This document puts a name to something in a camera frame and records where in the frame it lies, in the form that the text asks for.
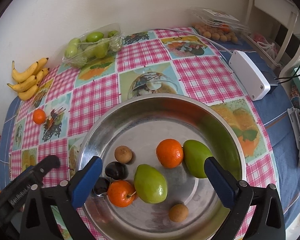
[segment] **dark plum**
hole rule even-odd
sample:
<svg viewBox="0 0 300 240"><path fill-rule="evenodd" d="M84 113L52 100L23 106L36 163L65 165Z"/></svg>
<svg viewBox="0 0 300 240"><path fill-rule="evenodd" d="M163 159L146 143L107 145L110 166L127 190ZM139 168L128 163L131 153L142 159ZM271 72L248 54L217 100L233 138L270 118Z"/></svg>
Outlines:
<svg viewBox="0 0 300 240"><path fill-rule="evenodd" d="M119 162L109 163L105 168L105 173L114 180L126 179L128 177L127 166Z"/></svg>
<svg viewBox="0 0 300 240"><path fill-rule="evenodd" d="M93 192L96 195L101 195L103 193L106 193L108 191L108 188L110 186L110 181L106 178L99 177L97 182L95 183L93 187Z"/></svg>

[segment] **plastic container of green fruit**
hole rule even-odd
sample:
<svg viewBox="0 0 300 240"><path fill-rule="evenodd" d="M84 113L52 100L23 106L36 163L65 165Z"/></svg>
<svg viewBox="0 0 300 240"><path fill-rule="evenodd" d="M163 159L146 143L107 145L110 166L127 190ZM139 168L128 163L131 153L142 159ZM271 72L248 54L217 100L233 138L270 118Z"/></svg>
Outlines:
<svg viewBox="0 0 300 240"><path fill-rule="evenodd" d="M109 24L87 32L69 41L63 63L81 69L92 60L114 55L122 47L122 33L118 23Z"/></svg>

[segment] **blue gripper pad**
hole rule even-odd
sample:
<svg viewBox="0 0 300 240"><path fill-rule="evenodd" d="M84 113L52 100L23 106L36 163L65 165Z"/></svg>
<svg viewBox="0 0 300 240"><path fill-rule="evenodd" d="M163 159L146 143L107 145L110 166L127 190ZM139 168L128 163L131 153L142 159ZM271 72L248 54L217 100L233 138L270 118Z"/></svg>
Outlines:
<svg viewBox="0 0 300 240"><path fill-rule="evenodd" d="M229 177L232 176L232 174L225 171L218 163L217 165L219 167L217 167L216 164L213 163L211 158L213 157L209 157L205 160L204 172L206 173L223 206L232 209L235 203L236 194L231 185L224 177L224 175Z"/></svg>
<svg viewBox="0 0 300 240"><path fill-rule="evenodd" d="M71 203L74 208L82 207L89 196L89 193L91 192L102 172L102 160L97 156L93 156L83 170L77 171L77 173L80 172L85 173L82 175L81 180L77 182L75 188L72 189Z"/></svg>

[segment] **white power strip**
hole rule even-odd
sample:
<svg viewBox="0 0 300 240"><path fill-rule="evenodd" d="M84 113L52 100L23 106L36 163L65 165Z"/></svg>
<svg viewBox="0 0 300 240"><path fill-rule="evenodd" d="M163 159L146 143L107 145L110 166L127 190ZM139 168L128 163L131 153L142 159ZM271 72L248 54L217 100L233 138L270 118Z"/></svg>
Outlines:
<svg viewBox="0 0 300 240"><path fill-rule="evenodd" d="M269 92L269 82L244 52L234 50L229 60L229 66L244 86L252 101L262 99Z"/></svg>

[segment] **printed glass bowl image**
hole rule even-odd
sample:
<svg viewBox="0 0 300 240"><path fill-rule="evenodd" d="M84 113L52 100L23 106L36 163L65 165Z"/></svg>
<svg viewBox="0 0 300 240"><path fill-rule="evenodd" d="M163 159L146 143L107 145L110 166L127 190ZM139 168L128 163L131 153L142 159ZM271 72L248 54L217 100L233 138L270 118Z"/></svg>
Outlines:
<svg viewBox="0 0 300 240"><path fill-rule="evenodd" d="M132 82L128 91L128 99L154 93L177 94L177 90L177 85L165 74L146 72Z"/></svg>

